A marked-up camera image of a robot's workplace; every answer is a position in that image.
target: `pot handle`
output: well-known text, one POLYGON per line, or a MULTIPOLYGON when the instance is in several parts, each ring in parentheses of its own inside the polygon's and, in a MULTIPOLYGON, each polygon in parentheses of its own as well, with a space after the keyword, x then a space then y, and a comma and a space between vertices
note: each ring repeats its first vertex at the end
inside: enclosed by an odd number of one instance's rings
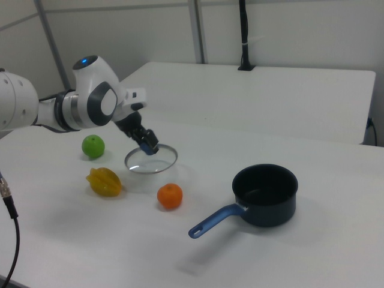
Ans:
POLYGON ((213 213, 207 219, 200 222, 198 225, 194 226, 189 232, 188 235, 196 239, 202 236, 205 232, 216 226, 218 223, 222 222, 225 218, 231 215, 242 215, 246 212, 248 208, 241 206, 240 204, 234 203, 227 205, 213 213))

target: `green apple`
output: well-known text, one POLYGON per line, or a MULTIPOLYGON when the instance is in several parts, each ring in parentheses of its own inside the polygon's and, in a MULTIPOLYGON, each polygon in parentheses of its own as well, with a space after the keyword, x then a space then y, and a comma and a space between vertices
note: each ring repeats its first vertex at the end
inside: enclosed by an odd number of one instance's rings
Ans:
POLYGON ((84 138, 82 150, 90 158, 98 158, 104 154, 105 144, 102 138, 97 135, 89 135, 84 138))

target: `saucepan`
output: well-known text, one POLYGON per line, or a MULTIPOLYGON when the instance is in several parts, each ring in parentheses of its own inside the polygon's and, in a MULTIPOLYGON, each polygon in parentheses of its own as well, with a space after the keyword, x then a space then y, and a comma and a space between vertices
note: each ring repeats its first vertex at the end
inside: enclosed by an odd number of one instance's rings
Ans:
POLYGON ((274 227, 292 218, 296 210, 298 180, 288 169, 257 164, 240 171, 232 182, 236 203, 222 207, 189 231, 198 238, 225 218, 238 215, 258 227, 274 227))

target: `cable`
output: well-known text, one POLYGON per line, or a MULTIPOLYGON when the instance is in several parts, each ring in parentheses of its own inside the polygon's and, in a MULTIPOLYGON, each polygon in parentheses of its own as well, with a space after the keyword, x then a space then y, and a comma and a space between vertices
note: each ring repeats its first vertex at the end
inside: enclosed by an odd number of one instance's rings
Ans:
POLYGON ((376 127, 373 122, 373 118, 368 118, 367 120, 367 126, 366 129, 373 127, 373 133, 374 133, 374 145, 377 146, 377 133, 376 133, 376 127))
POLYGON ((57 94, 53 94, 53 95, 48 96, 48 97, 46 97, 46 98, 39 99, 38 101, 39 101, 39 102, 42 102, 42 101, 46 101, 46 100, 50 100, 50 99, 55 99, 56 96, 57 96, 57 94))
POLYGON ((6 288, 6 286, 8 285, 8 283, 10 282, 11 280, 11 277, 12 277, 12 274, 13 274, 13 271, 14 271, 14 268, 16 267, 16 262, 17 262, 17 258, 19 256, 19 250, 20 250, 20 229, 19 229, 19 222, 17 220, 17 218, 13 219, 14 220, 14 225, 15 225, 15 228, 16 228, 16 250, 14 252, 14 257, 13 257, 13 263, 12 263, 12 266, 11 266, 11 269, 8 273, 8 276, 7 278, 5 279, 5 282, 3 283, 3 285, 1 286, 1 288, 6 288))
POLYGON ((13 198, 12 198, 12 195, 11 195, 11 191, 10 191, 10 189, 8 187, 8 183, 2 177, 1 172, 0 172, 0 195, 1 195, 1 197, 2 197, 6 207, 8 209, 8 212, 10 214, 11 219, 14 220, 14 225, 15 225, 15 228, 16 228, 16 250, 14 252, 12 266, 11 266, 11 269, 10 269, 10 271, 8 273, 7 278, 5 279, 5 282, 1 286, 1 288, 6 288, 6 286, 8 285, 8 283, 11 280, 14 268, 16 267, 17 258, 19 256, 20 229, 19 229, 19 222, 17 220, 19 215, 17 214, 16 208, 14 206, 13 198))
POLYGON ((374 126, 373 122, 372 122, 372 127, 373 127, 373 133, 374 133, 374 145, 377 146, 376 127, 374 126))

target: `white table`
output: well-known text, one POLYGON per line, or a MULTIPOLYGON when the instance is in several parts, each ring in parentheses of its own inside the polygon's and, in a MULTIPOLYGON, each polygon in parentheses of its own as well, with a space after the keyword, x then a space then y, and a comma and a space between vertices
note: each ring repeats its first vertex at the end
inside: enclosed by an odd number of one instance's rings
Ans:
POLYGON ((147 63, 124 80, 145 87, 146 111, 166 120, 263 134, 359 144, 372 71, 147 63))
MULTIPOLYGON (((39 288, 380 287, 384 152, 348 144, 362 141, 374 74, 257 67, 254 74, 239 72, 239 77, 232 68, 150 63, 124 80, 131 88, 147 88, 143 124, 179 152, 177 163, 157 175, 125 168, 124 157, 136 144, 114 124, 68 134, 29 127, 1 139, 0 169, 20 215, 21 248, 13 281, 39 288), (261 81, 266 75, 278 80, 261 81), (302 86, 288 85, 297 84, 299 76, 305 79, 302 86), (278 98, 266 95, 283 87, 292 99, 286 108, 296 112, 282 122, 286 109, 274 106, 278 98), (252 97, 255 88, 259 98, 252 97), (312 91, 317 109, 297 109, 297 101, 313 103, 299 91, 312 91), (230 98, 235 92, 242 104, 230 98), (343 117, 339 109, 330 109, 319 123, 319 112, 330 108, 319 100, 322 96, 335 97, 338 108, 353 101, 343 117), (277 110, 268 110, 272 106, 277 110), (290 129, 305 111, 307 124, 290 129), (259 125, 263 119, 268 119, 268 130, 259 125), (329 119, 334 125, 323 133, 329 119), (288 132, 295 137, 286 136, 288 132), (94 161, 81 152, 89 134, 106 142, 106 153, 94 161), (293 218, 280 227, 260 229, 232 217, 199 239, 189 238, 190 228, 233 203, 233 177, 258 163, 279 164, 296 175, 293 218), (124 185, 122 194, 97 196, 85 179, 92 167, 115 171, 124 185), (157 203, 157 190, 168 182, 184 191, 183 203, 174 211, 157 203)), ((5 275, 15 236, 4 206, 0 231, 0 274, 5 275)))
MULTIPOLYGON (((21 248, 13 280, 28 287, 380 287, 384 282, 384 152, 372 146, 302 140, 143 120, 179 160, 157 175, 128 172, 136 144, 109 124, 54 134, 32 127, 0 141, 1 172, 19 212, 21 248), (95 133, 106 153, 88 161, 95 133), (286 224, 259 229, 232 217, 191 239, 188 230, 233 203, 242 168, 274 163, 299 181, 286 224), (85 176, 108 167, 125 191, 93 193, 85 176), (159 208, 168 182, 184 191, 174 211, 159 208)), ((0 207, 0 274, 10 267, 14 227, 0 207)))

